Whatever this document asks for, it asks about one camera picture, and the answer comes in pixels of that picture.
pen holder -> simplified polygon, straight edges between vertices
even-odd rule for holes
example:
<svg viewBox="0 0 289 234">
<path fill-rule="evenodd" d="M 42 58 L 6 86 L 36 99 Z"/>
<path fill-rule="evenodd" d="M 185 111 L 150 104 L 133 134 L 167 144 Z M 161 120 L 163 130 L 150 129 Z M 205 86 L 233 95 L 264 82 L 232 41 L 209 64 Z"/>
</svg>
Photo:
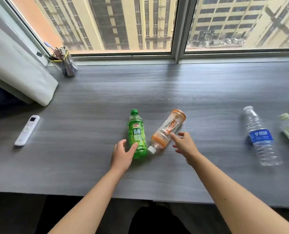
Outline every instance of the pen holder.
<svg viewBox="0 0 289 234">
<path fill-rule="evenodd" d="M 56 69 L 64 76 L 76 75 L 78 67 L 69 51 L 67 51 L 63 60 L 52 60 L 51 62 L 56 67 Z"/>
</svg>

person's leg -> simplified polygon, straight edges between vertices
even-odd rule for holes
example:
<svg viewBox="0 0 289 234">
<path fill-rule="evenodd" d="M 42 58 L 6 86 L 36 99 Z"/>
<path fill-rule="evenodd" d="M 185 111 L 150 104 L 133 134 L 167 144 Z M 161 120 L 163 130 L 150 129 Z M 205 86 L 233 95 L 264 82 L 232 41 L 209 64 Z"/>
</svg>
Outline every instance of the person's leg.
<svg viewBox="0 0 289 234">
<path fill-rule="evenodd" d="M 133 217 L 128 234 L 190 234 L 182 222 L 165 206 L 141 207 Z"/>
</svg>

wood grain desk surface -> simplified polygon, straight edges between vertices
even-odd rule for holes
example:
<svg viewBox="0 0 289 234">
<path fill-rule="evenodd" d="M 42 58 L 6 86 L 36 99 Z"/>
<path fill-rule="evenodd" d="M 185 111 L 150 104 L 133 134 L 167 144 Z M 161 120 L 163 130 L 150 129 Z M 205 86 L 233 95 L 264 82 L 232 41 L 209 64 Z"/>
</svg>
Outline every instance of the wood grain desk surface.
<svg viewBox="0 0 289 234">
<path fill-rule="evenodd" d="M 181 131 L 231 178 L 268 205 L 289 207 L 289 140 L 277 117 L 289 113 L 289 62 L 81 66 L 59 81 L 51 103 L 0 111 L 0 192 L 84 196 L 106 173 L 113 146 L 127 138 L 137 109 L 151 135 L 178 108 Z M 283 156 L 276 167 L 259 165 L 244 127 L 253 106 Z M 41 121 L 27 144 L 14 141 L 28 118 Z M 114 197 L 213 202 L 194 170 L 170 143 L 158 156 L 134 161 Z"/>
</svg>

green tea bottle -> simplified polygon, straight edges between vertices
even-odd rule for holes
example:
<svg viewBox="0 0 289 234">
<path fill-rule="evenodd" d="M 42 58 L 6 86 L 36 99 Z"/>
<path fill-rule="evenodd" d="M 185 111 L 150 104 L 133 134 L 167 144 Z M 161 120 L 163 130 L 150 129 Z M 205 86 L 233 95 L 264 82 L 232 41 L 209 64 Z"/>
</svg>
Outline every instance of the green tea bottle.
<svg viewBox="0 0 289 234">
<path fill-rule="evenodd" d="M 129 145 L 138 143 L 138 148 L 133 158 L 143 158 L 147 155 L 147 143 L 145 141 L 144 122 L 138 115 L 136 109 L 131 110 L 131 117 L 128 120 Z"/>
</svg>

building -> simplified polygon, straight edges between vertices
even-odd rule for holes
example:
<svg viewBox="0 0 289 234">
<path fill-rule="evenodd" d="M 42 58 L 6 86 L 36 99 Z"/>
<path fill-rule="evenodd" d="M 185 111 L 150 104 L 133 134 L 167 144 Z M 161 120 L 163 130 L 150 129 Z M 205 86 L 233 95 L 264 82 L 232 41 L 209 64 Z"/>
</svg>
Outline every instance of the building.
<svg viewBox="0 0 289 234">
<path fill-rule="evenodd" d="M 257 48 L 289 48 L 289 0 L 272 0 L 245 43 Z"/>
<path fill-rule="evenodd" d="M 72 52 L 171 49 L 177 0 L 34 1 Z"/>
<path fill-rule="evenodd" d="M 271 0 L 197 0 L 188 43 L 246 38 Z"/>
</svg>

